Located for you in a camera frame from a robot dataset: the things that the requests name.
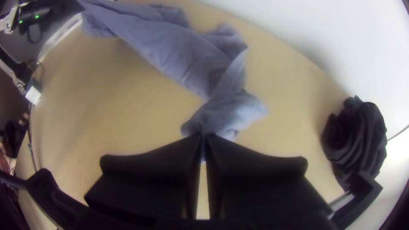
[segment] crumpled black cloth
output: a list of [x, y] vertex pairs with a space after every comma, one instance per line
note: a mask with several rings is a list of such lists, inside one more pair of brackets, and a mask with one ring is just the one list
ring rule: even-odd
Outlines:
[[350, 190], [352, 175], [364, 171], [375, 178], [386, 158], [386, 127], [378, 107], [359, 97], [344, 101], [344, 109], [331, 114], [321, 137], [341, 187]]

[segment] wire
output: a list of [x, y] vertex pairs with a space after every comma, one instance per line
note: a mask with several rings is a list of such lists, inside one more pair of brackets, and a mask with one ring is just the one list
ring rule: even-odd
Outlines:
[[[37, 80], [37, 81], [41, 81], [41, 79], [43, 78], [43, 76], [44, 76], [44, 72], [45, 72], [45, 69], [44, 69], [44, 65], [40, 62], [40, 61], [38, 61], [38, 60], [35, 60], [35, 59], [31, 59], [30, 61], [29, 61], [29, 63], [28, 63], [28, 66], [29, 66], [29, 68], [31, 69], [31, 71], [34, 73], [34, 78]], [[41, 75], [40, 75], [40, 77], [38, 77], [38, 75], [37, 75], [37, 69], [38, 68], [41, 68]]]

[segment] light wood surface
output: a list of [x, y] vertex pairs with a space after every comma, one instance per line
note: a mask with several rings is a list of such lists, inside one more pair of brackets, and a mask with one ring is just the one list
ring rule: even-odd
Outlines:
[[[260, 27], [192, 1], [161, 2], [184, 9], [200, 32], [228, 23], [248, 44], [246, 90], [270, 112], [240, 132], [236, 143], [267, 155], [307, 158], [306, 177], [321, 196], [326, 201], [340, 196], [343, 190], [321, 149], [320, 134], [330, 113], [342, 109], [346, 94]], [[84, 204], [84, 195], [101, 176], [101, 156], [138, 154], [181, 139], [181, 124], [202, 104], [120, 39], [91, 38], [77, 29], [43, 64], [43, 94], [31, 116], [36, 163]], [[16, 166], [22, 178], [34, 173], [25, 144]], [[200, 193], [202, 203], [206, 195]], [[20, 192], [20, 202], [32, 229], [55, 230], [26, 192]], [[198, 217], [207, 215], [205, 209], [202, 213], [199, 207]]]

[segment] white wall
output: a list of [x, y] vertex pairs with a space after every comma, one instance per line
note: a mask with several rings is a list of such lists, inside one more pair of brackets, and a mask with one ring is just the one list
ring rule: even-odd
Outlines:
[[198, 0], [258, 24], [380, 108], [388, 138], [409, 124], [409, 16], [401, 0]]

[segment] blue cloth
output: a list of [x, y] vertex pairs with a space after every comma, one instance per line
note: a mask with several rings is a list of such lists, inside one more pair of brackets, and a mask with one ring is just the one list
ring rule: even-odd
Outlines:
[[247, 46], [229, 26], [201, 35], [178, 8], [78, 2], [85, 8], [85, 33], [120, 37], [167, 77], [206, 101], [182, 125], [183, 136], [215, 133], [233, 140], [238, 131], [267, 114], [264, 104], [244, 90]]

